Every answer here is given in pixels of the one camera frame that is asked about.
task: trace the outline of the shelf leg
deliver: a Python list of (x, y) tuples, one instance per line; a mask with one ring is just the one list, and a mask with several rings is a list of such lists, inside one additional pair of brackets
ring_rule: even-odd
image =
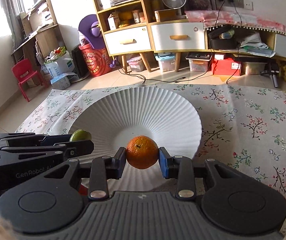
[(122, 55), (122, 66), (125, 73), (127, 73), (126, 55)]
[(143, 60), (143, 63), (145, 65), (147, 71), (152, 72), (150, 64), (148, 63), (147, 58), (145, 57), (145, 54), (144, 53), (140, 53), (140, 56), (141, 56), (141, 58)]
[(181, 60), (181, 52), (177, 52), (175, 56), (175, 72), (179, 71), (180, 67), (180, 60)]

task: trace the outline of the plastic storage box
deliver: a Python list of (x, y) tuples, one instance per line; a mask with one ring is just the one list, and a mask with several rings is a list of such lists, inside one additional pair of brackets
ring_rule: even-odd
[(134, 72), (141, 72), (146, 69), (144, 62), (140, 56), (127, 60), (127, 63), (130, 65), (131, 70)]
[(170, 54), (166, 56), (155, 55), (155, 59), (159, 63), (161, 72), (171, 71), (175, 69), (175, 55)]
[(206, 72), (209, 68), (209, 62), (204, 60), (189, 59), (190, 71)]
[(265, 62), (243, 62), (242, 67), (245, 68), (246, 75), (259, 75), (265, 68)]

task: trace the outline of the black speaker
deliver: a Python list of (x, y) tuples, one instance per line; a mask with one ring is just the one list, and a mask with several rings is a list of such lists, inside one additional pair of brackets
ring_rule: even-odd
[(80, 45), (81, 44), (77, 45), (74, 49), (72, 49), (72, 59), (75, 64), (74, 73), (76, 73), (81, 79), (88, 74), (89, 69), (87, 68), (86, 62), (83, 58), (83, 54), (79, 48)]

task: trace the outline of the blue gripper pad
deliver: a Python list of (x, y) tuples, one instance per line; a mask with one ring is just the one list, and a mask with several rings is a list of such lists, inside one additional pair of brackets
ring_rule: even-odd
[(159, 165), (161, 168), (161, 172), (164, 178), (168, 179), (169, 178), (169, 167), (168, 167), (168, 162), (167, 162), (167, 156), (169, 155), (166, 150), (164, 153), (164, 150), (159, 148)]

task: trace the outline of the orange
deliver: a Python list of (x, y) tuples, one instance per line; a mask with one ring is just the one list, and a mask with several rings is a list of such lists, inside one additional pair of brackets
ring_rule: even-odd
[(159, 159), (158, 146), (147, 136), (134, 137), (126, 147), (126, 159), (134, 168), (147, 169)]

